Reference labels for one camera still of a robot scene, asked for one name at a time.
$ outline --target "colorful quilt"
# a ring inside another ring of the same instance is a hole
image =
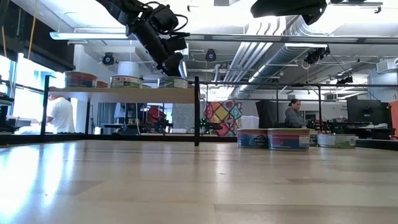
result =
[[[208,102],[203,114],[208,122],[220,123],[219,136],[233,137],[242,126],[242,111],[241,102]]]

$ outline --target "robotic arm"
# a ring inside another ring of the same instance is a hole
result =
[[[118,22],[126,26],[126,35],[133,34],[154,59],[156,68],[168,76],[180,77],[178,70],[183,55],[176,50],[187,48],[185,37],[188,33],[177,32],[188,23],[188,18],[174,14],[169,5],[158,2],[146,4],[138,0],[96,0]],[[187,22],[179,27],[177,17],[186,18]],[[160,35],[169,35],[163,39]]]

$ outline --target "ceiling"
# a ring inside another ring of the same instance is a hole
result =
[[[12,0],[29,13],[34,11],[35,0]],[[218,0],[166,0],[159,1],[162,4],[170,4],[174,13],[186,15],[189,19],[188,26],[182,31],[196,34],[245,34],[248,24],[253,23],[249,8],[255,0],[240,0],[230,6],[214,6]],[[398,2],[396,0],[383,0],[382,11],[375,14],[375,8],[360,9],[357,7],[331,7],[326,9],[323,17],[312,27],[324,29],[335,26],[329,35],[339,36],[398,36]],[[60,32],[72,32],[75,28],[123,28],[118,24],[95,0],[39,0],[37,17],[54,30]],[[230,65],[236,55],[240,42],[190,42],[187,69],[189,78],[200,76],[202,80],[211,80],[211,69],[217,63]],[[146,63],[148,68],[152,66],[151,58],[138,41],[130,40],[90,40],[87,44],[98,55],[105,52],[114,52],[119,61],[132,60]],[[252,69],[258,69],[267,62],[267,59],[280,48],[280,44],[274,44],[264,54]],[[216,62],[205,62],[205,52],[215,49]],[[298,67],[281,67],[283,77],[280,82],[320,82],[328,80],[342,71],[342,67],[336,60],[342,63],[344,69],[355,68],[356,72],[374,68],[371,64],[378,62],[381,57],[398,57],[396,45],[330,45],[333,57],[324,58],[318,65],[311,66],[308,70],[302,68],[302,60],[307,54],[303,51],[296,63]],[[248,72],[243,80],[248,80],[253,72]]]

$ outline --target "shelf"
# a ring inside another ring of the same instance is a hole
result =
[[[82,101],[102,103],[194,103],[195,90],[179,88],[86,88],[50,87],[50,93]]]

